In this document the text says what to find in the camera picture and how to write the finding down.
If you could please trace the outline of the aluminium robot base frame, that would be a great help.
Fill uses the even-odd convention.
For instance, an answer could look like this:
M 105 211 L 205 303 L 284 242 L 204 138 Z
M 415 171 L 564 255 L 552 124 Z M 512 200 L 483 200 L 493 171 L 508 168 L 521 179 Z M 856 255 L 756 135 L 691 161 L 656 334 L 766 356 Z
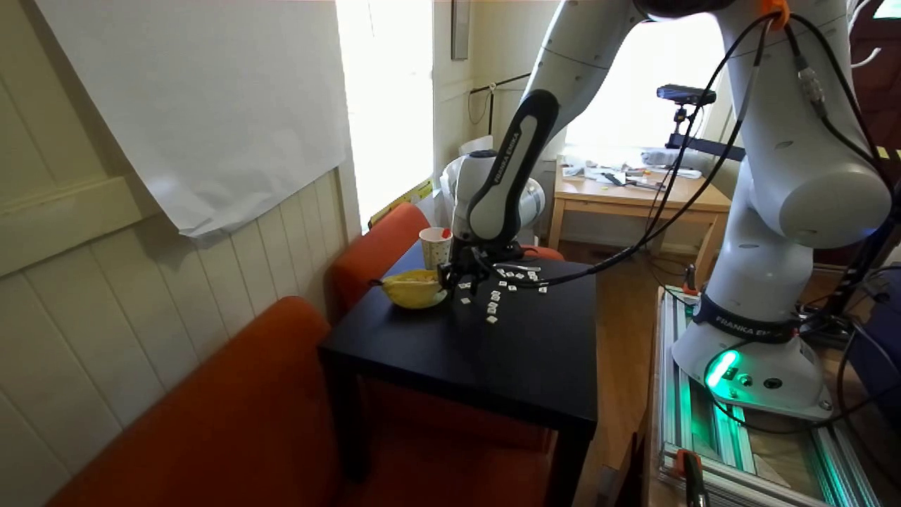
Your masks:
M 656 294 L 650 472 L 683 486 L 678 455 L 695 452 L 709 507 L 882 507 L 843 423 L 805 424 L 715 401 L 670 356 L 694 297 Z

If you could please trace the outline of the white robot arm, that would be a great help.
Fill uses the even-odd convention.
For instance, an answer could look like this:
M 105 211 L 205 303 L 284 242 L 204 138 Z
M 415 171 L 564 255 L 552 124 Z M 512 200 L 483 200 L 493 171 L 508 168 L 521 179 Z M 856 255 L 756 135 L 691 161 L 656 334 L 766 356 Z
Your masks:
M 851 87 L 851 0 L 560 0 L 463 240 L 508 254 L 539 154 L 590 107 L 630 27 L 701 11 L 723 37 L 743 158 L 719 262 L 670 356 L 721 401 L 823 423 L 835 400 L 797 300 L 819 248 L 874 237 L 892 209 Z

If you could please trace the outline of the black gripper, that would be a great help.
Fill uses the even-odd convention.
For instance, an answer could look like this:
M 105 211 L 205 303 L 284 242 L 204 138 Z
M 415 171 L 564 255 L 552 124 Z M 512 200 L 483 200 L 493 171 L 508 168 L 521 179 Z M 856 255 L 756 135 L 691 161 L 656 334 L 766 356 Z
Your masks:
M 467 273 L 476 273 L 476 290 L 483 285 L 491 285 L 493 265 L 495 262 L 518 262 L 521 248 L 515 242 L 495 245 L 495 242 L 480 242 L 480 240 L 454 240 L 450 242 L 450 290 L 463 292 L 470 287 Z

